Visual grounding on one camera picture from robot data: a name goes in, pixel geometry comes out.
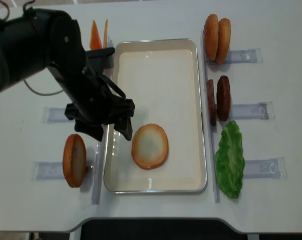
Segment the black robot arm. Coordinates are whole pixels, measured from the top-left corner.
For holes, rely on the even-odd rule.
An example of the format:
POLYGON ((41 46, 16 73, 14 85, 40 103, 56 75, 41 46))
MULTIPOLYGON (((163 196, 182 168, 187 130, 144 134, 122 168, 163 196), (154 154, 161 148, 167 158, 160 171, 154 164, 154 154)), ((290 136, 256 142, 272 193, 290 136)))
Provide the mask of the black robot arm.
POLYGON ((135 105, 103 73, 114 52, 84 50, 79 24, 66 12, 26 8, 19 18, 0 18, 0 92, 48 69, 71 100, 65 116, 77 132, 101 141, 112 124, 130 140, 135 105))

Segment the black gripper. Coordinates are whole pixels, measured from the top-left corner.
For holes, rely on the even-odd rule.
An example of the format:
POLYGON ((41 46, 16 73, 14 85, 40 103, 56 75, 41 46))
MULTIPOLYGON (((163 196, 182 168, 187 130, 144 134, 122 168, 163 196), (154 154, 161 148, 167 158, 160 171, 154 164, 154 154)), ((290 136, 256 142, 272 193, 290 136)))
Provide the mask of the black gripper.
POLYGON ((113 124, 114 129, 128 141, 132 139, 131 118, 135 105, 106 75, 84 76, 64 83, 64 90, 72 101, 65 115, 76 119, 75 131, 102 141, 101 124, 113 124))

